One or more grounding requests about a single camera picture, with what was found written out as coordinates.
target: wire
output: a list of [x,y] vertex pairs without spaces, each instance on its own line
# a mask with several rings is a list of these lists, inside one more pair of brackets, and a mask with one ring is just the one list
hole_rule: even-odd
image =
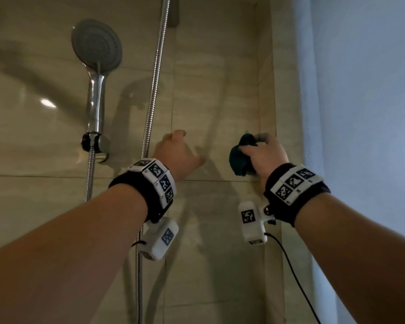
[[143,241],[143,240],[136,241],[136,242],[135,242],[133,245],[131,245],[130,247],[132,248],[134,245],[139,245],[139,244],[141,244],[141,245],[146,245],[147,242],[145,242],[145,241]]
[[270,233],[264,233],[264,235],[270,236],[271,238],[275,239],[275,241],[276,241],[276,242],[278,243],[278,245],[281,247],[281,249],[282,249],[282,251],[283,251],[283,253],[284,253],[284,255],[285,255],[286,261],[288,261],[289,268],[291,268],[292,275],[294,275],[294,278],[295,278],[295,281],[296,281],[297,284],[298,284],[298,287],[300,288],[302,294],[303,294],[304,297],[306,298],[306,301],[308,302],[308,305],[309,305],[309,307],[311,308],[310,310],[312,310],[313,316],[315,316],[315,319],[317,320],[318,324],[321,324],[320,319],[318,318],[318,315],[316,314],[315,310],[313,309],[313,307],[312,307],[312,305],[311,305],[311,302],[310,302],[309,299],[308,299],[308,296],[306,295],[306,293],[304,292],[304,290],[303,290],[303,288],[302,288],[302,285],[301,285],[300,282],[298,281],[298,278],[297,278],[297,276],[296,276],[296,274],[295,274],[295,272],[294,272],[294,269],[292,268],[291,261],[289,261],[288,255],[286,254],[286,251],[285,251],[284,247],[282,246],[282,243],[280,243],[280,241],[279,241],[274,235],[272,235],[272,234],[270,234]]

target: wearable device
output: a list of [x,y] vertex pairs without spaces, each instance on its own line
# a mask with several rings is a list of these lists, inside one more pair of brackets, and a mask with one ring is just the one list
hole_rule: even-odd
[[177,193],[173,176],[168,168],[154,158],[143,158],[117,176],[108,187],[128,184],[144,197],[148,207],[146,221],[159,222],[173,203]]
[[276,209],[276,219],[294,227],[300,209],[320,193],[330,193],[323,177],[304,165],[288,163],[276,168],[265,184],[264,196],[269,200],[269,209]]

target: white plastic casing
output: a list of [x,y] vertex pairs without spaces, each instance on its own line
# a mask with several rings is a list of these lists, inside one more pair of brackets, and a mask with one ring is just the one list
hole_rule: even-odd
[[244,239],[251,245],[260,245],[267,242],[267,236],[264,235],[266,232],[264,222],[275,219],[264,214],[262,209],[260,211],[254,201],[243,201],[238,205],[241,230]]
[[137,244],[136,250],[152,261],[161,260],[178,233],[177,223],[170,217],[162,217],[158,223],[148,221],[142,241],[146,244]]

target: dark green cloth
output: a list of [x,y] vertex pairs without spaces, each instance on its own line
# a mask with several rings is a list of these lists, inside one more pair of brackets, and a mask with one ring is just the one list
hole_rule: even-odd
[[237,176],[255,175],[250,157],[241,152],[238,149],[239,146],[258,146],[255,137],[249,133],[244,134],[238,145],[231,149],[229,158],[231,169]]

